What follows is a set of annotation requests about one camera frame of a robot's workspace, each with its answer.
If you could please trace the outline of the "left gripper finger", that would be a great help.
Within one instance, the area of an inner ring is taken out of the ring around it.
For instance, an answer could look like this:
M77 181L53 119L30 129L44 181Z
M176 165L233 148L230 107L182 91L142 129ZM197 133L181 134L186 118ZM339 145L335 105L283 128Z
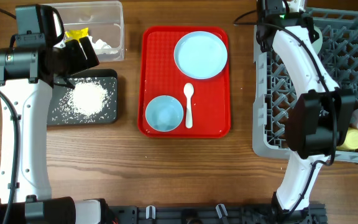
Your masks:
M78 73L87 69L84 51L77 40L66 42L65 53L68 73Z
M80 44L83 48L84 55L86 57L85 64L87 68L93 68L99 65L98 57L94 51L92 43L89 37L83 37L80 40Z

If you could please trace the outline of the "white tissue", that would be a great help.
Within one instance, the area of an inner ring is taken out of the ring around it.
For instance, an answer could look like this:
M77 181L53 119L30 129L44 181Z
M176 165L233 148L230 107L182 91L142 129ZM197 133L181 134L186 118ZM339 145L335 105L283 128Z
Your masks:
M93 37L92 36L88 36L91 45L94 49L94 51L96 52L97 55L101 55L101 54L117 54L118 50L113 49L109 44L107 44L106 42L104 42L101 39L98 39L96 42L93 42Z

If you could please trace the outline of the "yellow foil wrapper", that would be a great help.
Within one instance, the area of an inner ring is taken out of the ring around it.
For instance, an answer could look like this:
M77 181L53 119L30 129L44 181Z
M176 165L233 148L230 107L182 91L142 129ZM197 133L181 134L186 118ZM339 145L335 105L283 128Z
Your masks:
M89 28L83 28L78 30L68 30L65 32L65 42L70 40L80 40L81 38L89 36Z

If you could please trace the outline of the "green small bowl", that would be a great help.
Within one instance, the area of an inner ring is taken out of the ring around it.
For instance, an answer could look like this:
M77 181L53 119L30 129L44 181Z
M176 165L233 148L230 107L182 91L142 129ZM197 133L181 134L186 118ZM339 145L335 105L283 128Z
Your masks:
M314 30L318 33L318 38L312 43L312 46L316 54L319 54L323 45L323 37L321 30L318 27L314 26Z

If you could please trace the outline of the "light blue plate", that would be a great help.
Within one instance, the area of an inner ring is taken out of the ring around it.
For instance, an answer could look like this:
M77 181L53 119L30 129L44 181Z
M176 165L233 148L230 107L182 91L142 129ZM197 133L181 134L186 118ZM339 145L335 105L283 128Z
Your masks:
M228 61L227 47L215 34L194 31L184 35L176 44L173 58L177 68L186 76L206 80L217 76Z

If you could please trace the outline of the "light blue rice bowl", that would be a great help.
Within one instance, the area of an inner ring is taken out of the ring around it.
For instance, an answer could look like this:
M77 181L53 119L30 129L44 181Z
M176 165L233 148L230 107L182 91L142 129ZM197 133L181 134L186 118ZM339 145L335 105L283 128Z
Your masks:
M145 110L148 125L160 132L170 132L179 127L183 121L184 110L181 103L169 95L152 99Z

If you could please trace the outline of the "white plastic spoon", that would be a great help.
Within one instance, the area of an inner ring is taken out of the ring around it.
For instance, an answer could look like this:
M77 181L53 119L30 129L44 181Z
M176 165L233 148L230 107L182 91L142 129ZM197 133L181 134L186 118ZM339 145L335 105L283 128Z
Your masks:
M191 98L194 94L194 87L191 83L186 83L183 89L183 92L186 96L186 118L185 118L185 126L190 129L193 127L193 116L192 116L192 106L191 106Z

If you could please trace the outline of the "yellow plastic cup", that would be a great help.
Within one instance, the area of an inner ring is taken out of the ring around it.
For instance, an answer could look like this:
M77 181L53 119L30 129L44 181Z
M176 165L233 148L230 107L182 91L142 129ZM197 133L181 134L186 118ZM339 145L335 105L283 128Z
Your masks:
M358 149L358 129L349 128L347 130L345 141L337 147L340 151L355 151Z

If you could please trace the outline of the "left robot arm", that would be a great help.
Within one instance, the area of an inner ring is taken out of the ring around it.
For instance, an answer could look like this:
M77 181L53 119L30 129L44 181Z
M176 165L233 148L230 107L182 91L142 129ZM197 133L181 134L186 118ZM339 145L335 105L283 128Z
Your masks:
M18 6L15 17L17 33L0 49L0 223L104 223L104 200L53 198L46 165L55 78L95 67L98 58L86 37L60 46L65 31L52 6Z

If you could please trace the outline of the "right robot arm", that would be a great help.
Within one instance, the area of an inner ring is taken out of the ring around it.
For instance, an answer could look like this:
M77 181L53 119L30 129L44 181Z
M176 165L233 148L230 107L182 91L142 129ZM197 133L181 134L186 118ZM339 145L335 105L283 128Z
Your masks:
M287 1L257 1L256 41L283 62L297 97L285 124L291 150L283 182L272 199L277 223L300 222L309 214L309 196L323 166L334 163L346 138L355 104L326 71L313 44L320 38L303 6Z

